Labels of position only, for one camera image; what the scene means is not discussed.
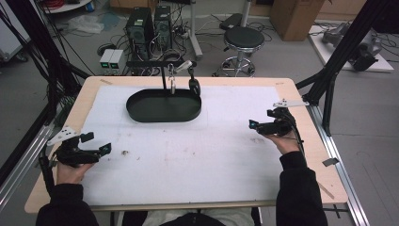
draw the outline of black tray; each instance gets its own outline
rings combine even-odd
[[[201,98],[189,89],[143,89],[129,97],[126,109],[139,122],[192,121],[201,110]]]

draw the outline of table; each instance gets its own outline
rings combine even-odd
[[[177,84],[188,84],[188,77],[176,77]],[[228,77],[199,77],[202,87],[273,87],[279,97],[287,100],[301,100],[295,84],[288,78],[228,78]],[[86,80],[72,111],[67,118],[66,125],[76,131],[80,131],[92,108],[100,86],[136,86],[136,87],[162,87],[160,77],[114,77],[114,76],[93,76]],[[347,195],[343,188],[340,177],[333,166],[326,167],[323,161],[328,159],[327,151],[319,138],[313,125],[311,117],[305,106],[292,107],[291,113],[297,121],[297,127],[305,140],[308,165],[316,171],[317,181],[321,188],[323,203],[344,203]],[[27,213],[37,213],[39,209],[49,201],[45,190],[44,182],[40,177],[36,182],[32,193],[26,204]],[[124,210],[149,210],[169,208],[206,208],[206,207],[233,207],[233,206],[263,206],[274,205],[275,200],[248,200],[239,202],[193,202],[193,203],[158,203],[158,204],[124,204],[91,206],[93,211],[124,211]]]

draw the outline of black jacket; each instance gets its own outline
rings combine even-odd
[[[302,153],[285,154],[280,158],[280,162],[284,171],[280,175],[280,188],[276,203],[277,225],[327,225],[315,173],[306,167]],[[82,199],[83,187],[81,185],[55,186],[50,203],[39,210],[36,225],[99,225],[90,208]]]

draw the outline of concrete floor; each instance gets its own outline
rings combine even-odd
[[[104,16],[108,11],[107,6],[100,6],[90,15]],[[68,19],[81,14],[87,13],[80,8],[57,14],[55,19],[62,25]],[[198,11],[198,15],[207,14],[209,13]],[[218,27],[217,22],[211,21],[215,21],[215,18],[202,16],[197,20],[197,28],[205,24],[202,32],[222,34],[220,29],[211,29]],[[270,26],[267,18],[251,17],[249,22]],[[95,74],[102,74],[97,48],[110,42],[114,35],[123,35],[122,29],[125,25],[126,20],[120,16],[116,26],[102,31],[100,35],[72,32],[65,38]],[[251,58],[257,66],[256,76],[289,77],[299,82],[322,69],[322,61],[309,40],[285,42],[280,40],[275,31],[266,30],[265,33],[272,38],[271,41]],[[234,51],[223,52],[225,45],[222,36],[200,35],[198,40],[203,59],[198,61],[196,76],[211,76],[225,58],[235,55]],[[186,46],[188,50],[184,59],[195,60],[190,43]],[[389,50],[398,53],[395,48]],[[69,47],[67,54],[72,64],[89,73]],[[399,56],[385,50],[380,54],[385,59],[399,60]],[[391,62],[391,65],[395,69],[392,73],[341,71],[336,81],[331,115],[332,137],[361,205],[370,225],[380,226],[397,225],[399,222],[399,180],[396,175],[399,170],[399,64]],[[45,106],[46,83],[32,60],[22,63],[14,59],[0,68],[0,93],[2,165]],[[24,203],[39,174],[39,169],[32,168],[24,177],[0,213],[0,225],[34,224],[36,216],[24,212]],[[263,207],[262,211],[263,225],[275,225],[275,209]],[[96,216],[101,225],[109,224],[109,213],[97,213]],[[340,218],[337,218],[335,213],[327,212],[327,217],[329,225],[353,225],[347,213],[340,213]]]

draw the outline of stool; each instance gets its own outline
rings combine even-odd
[[[244,58],[244,54],[253,54],[261,49],[264,44],[263,34],[249,27],[235,26],[226,31],[224,42],[229,49],[236,50],[238,56],[229,57],[223,61],[217,73],[222,72],[228,77],[236,77],[239,73],[243,73],[253,77],[255,65]]]

